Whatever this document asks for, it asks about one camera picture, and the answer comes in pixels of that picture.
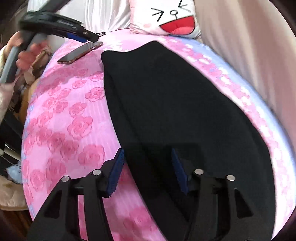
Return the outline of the person's left hand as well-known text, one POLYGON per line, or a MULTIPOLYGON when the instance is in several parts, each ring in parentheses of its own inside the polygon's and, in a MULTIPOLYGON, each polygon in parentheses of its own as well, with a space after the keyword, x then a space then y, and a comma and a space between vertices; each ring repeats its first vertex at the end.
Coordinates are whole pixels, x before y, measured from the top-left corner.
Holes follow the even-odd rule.
MULTIPOLYGON (((5 49, 4 56, 7 58, 12 47, 18 47, 22 44, 23 39, 21 37, 20 31, 14 33, 9 39, 5 49)), ((42 52, 42 50, 48 45, 47 41, 43 41, 39 44, 34 43, 29 50, 22 51, 18 55, 18 60, 16 61, 16 66, 22 70, 27 71, 36 60, 36 57, 42 52)))

